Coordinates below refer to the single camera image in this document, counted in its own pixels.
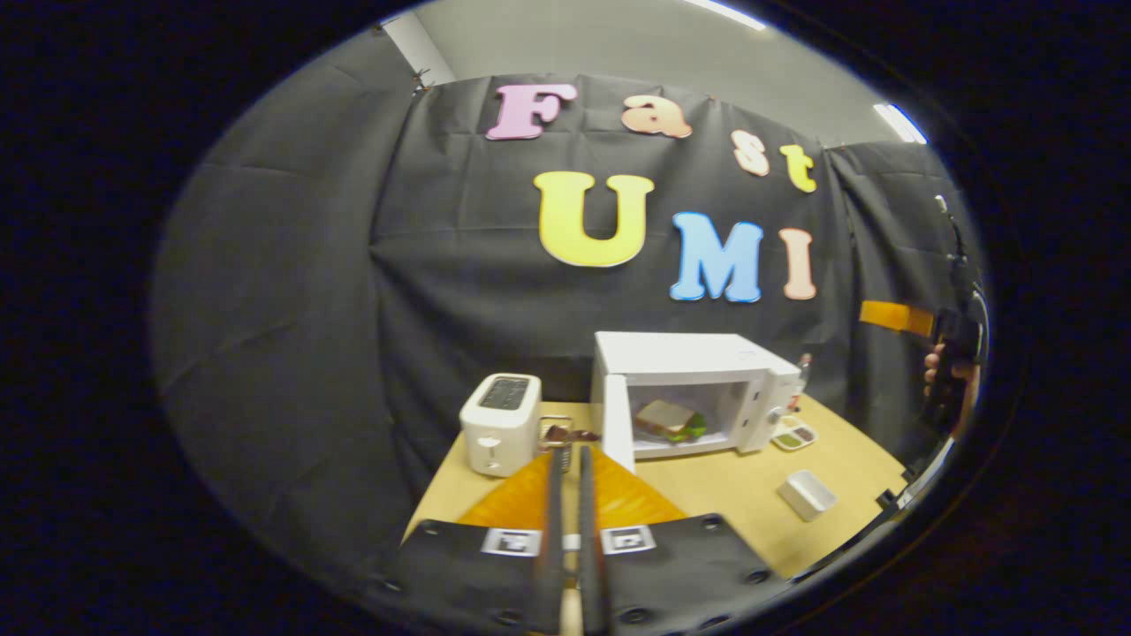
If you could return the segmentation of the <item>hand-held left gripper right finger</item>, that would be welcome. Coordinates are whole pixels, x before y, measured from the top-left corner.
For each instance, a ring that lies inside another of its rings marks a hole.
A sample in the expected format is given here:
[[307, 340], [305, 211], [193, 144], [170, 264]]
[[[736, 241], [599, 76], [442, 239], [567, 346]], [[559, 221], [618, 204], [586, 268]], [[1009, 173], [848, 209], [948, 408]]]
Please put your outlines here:
[[586, 635], [716, 635], [791, 582], [720, 514], [689, 516], [601, 450], [579, 452], [578, 588]]

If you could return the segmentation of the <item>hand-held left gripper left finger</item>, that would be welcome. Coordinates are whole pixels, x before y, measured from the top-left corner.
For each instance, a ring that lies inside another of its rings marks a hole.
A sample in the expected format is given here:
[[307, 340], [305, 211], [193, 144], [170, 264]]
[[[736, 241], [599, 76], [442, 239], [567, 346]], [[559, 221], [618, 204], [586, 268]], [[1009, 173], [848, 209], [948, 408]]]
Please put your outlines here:
[[544, 452], [457, 519], [421, 519], [388, 569], [388, 603], [420, 631], [558, 633], [561, 458]]

